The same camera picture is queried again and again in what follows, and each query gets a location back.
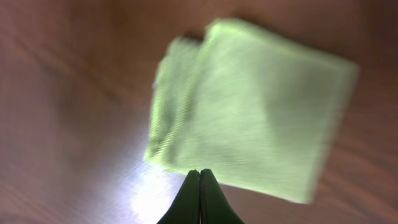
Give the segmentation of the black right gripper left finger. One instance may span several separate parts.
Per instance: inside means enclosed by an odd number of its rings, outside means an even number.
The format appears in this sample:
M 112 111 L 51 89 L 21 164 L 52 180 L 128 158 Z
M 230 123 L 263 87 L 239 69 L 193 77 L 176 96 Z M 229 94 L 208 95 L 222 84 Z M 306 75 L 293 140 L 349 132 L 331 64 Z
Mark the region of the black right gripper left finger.
M 170 208 L 158 224 L 200 223 L 200 173 L 188 172 Z

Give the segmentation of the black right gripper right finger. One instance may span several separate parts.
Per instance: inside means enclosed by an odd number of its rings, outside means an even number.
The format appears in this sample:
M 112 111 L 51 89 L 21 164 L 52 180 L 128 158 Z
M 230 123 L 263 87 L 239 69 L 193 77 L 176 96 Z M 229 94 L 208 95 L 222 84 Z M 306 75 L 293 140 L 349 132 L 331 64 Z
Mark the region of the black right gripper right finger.
M 244 224 L 210 169 L 200 172 L 200 221 L 201 224 Z

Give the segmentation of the green microfiber cloth with tag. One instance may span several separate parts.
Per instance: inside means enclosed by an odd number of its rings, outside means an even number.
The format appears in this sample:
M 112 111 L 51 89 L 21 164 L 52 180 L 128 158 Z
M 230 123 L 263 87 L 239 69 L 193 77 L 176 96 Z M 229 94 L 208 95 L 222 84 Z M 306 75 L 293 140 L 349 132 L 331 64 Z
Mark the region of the green microfiber cloth with tag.
M 145 159 L 295 203 L 318 176 L 359 67 L 240 19 L 177 37 L 154 80 Z

